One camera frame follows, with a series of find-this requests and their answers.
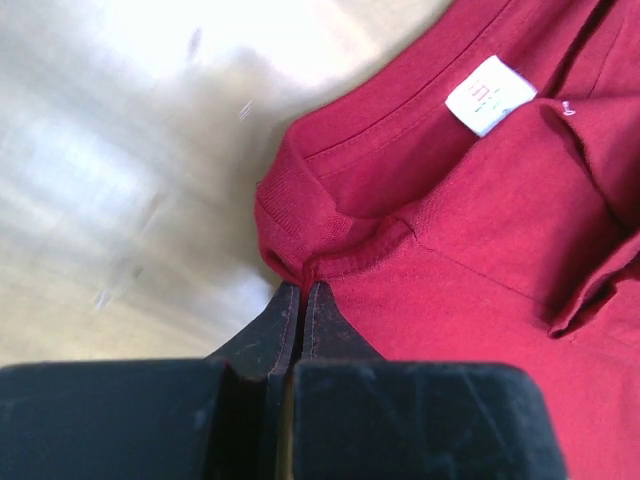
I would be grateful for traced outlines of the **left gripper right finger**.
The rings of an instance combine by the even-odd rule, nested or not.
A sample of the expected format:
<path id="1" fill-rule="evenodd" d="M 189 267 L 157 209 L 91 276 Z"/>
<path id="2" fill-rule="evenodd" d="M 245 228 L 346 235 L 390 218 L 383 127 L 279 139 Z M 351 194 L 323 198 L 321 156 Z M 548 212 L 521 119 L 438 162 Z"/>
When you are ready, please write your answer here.
<path id="1" fill-rule="evenodd" d="M 498 363 L 390 362 L 330 287 L 308 298 L 293 373 L 297 479 L 564 479 L 541 391 Z"/>

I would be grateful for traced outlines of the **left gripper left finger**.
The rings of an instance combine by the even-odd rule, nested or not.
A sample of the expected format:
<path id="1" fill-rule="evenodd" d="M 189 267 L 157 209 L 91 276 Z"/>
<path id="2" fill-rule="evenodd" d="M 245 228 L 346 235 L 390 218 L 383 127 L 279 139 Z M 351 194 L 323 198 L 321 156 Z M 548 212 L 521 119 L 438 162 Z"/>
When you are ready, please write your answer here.
<path id="1" fill-rule="evenodd" d="M 204 358 L 1 371 L 5 479 L 272 479 L 299 290 Z"/>

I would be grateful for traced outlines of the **red t-shirt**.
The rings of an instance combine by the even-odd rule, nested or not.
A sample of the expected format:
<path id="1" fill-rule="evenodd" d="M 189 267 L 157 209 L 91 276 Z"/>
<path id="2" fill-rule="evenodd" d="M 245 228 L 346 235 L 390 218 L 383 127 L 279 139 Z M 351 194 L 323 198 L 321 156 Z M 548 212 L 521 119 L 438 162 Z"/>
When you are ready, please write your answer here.
<path id="1" fill-rule="evenodd" d="M 504 362 L 573 479 L 639 475 L 639 5 L 456 1 L 296 120 L 259 248 L 391 360 Z"/>

